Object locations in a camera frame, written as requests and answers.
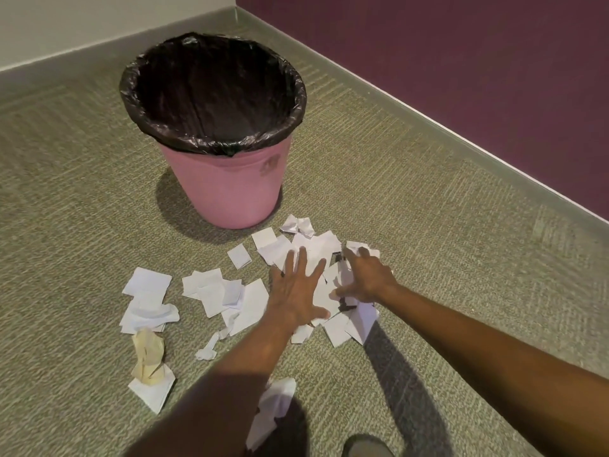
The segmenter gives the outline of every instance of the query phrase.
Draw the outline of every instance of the beige wall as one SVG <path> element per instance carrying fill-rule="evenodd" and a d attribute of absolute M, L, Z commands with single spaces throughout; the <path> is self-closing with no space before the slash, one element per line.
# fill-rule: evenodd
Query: beige wall
<path fill-rule="evenodd" d="M 0 70 L 234 6 L 234 0 L 0 0 Z"/>

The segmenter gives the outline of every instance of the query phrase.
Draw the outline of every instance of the pink plastic bin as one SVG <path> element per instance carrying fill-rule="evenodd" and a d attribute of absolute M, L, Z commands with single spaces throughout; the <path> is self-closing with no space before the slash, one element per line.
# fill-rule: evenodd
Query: pink plastic bin
<path fill-rule="evenodd" d="M 233 157 L 178 152 L 159 144 L 194 208 L 226 229 L 254 226 L 277 204 L 292 136 Z"/>

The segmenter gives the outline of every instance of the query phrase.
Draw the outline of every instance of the pink trash can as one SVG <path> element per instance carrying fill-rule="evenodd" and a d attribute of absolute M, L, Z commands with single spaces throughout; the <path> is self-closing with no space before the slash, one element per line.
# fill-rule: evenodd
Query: pink trash can
<path fill-rule="evenodd" d="M 253 40 L 187 33 L 139 55 L 119 90 L 203 218 L 244 229 L 272 213 L 306 108 L 288 61 Z"/>
<path fill-rule="evenodd" d="M 178 152 L 159 144 L 193 207 L 207 221 L 244 229 L 268 217 L 277 204 L 292 136 L 233 157 Z"/>

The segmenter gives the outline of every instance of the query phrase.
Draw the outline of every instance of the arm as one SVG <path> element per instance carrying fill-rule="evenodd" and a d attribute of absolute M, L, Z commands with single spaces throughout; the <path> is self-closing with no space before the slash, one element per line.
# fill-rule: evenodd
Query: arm
<path fill-rule="evenodd" d="M 294 330 L 328 311 L 313 306 L 313 291 L 324 272 L 321 260 L 305 276 L 306 251 L 293 269 L 293 252 L 285 276 L 271 269 L 272 290 L 260 322 L 209 369 L 171 413 L 131 446 L 126 455 L 146 457 L 238 456 L 258 408 L 258 400 Z"/>
<path fill-rule="evenodd" d="M 545 455 L 609 455 L 609 381 L 397 284 L 360 248 L 338 296 L 377 301 L 419 333 Z"/>

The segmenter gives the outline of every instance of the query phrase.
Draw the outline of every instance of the trash bag rim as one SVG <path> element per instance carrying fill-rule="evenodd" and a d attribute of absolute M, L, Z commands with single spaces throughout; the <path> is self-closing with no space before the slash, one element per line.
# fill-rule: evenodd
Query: trash bag rim
<path fill-rule="evenodd" d="M 196 137 L 188 135 L 183 131 L 170 129 L 169 126 L 163 122 L 152 119 L 150 114 L 144 109 L 141 99 L 137 92 L 138 79 L 140 77 L 140 68 L 147 62 L 147 55 L 154 53 L 156 50 L 164 47 L 171 43 L 187 43 L 188 40 L 192 41 L 193 38 L 200 40 L 204 37 L 221 37 L 228 40 L 234 40 L 249 44 L 260 48 L 271 57 L 274 57 L 282 64 L 285 68 L 285 73 L 290 75 L 294 79 L 295 85 L 295 96 L 294 106 L 290 110 L 290 113 L 285 120 L 273 130 L 266 131 L 264 133 L 255 133 L 254 135 L 248 135 L 238 140 L 233 141 L 216 141 L 209 137 Z M 254 150 L 263 149 L 276 145 L 283 141 L 286 137 L 292 134 L 293 130 L 301 124 L 306 108 L 306 88 L 302 80 L 302 77 L 293 65 L 279 55 L 277 52 L 265 46 L 255 40 L 243 38 L 239 36 L 214 34 L 214 33 L 197 33 L 189 32 L 176 37 L 166 39 L 156 45 L 149 47 L 143 53 L 140 53 L 136 58 L 127 64 L 124 69 L 121 81 L 119 85 L 119 91 L 121 93 L 123 104 L 126 108 L 127 113 L 140 130 L 148 136 L 156 139 L 160 144 L 168 147 L 169 149 L 177 150 L 179 152 L 189 153 L 200 153 L 208 155 L 224 155 L 233 156 L 238 152 L 251 152 Z"/>

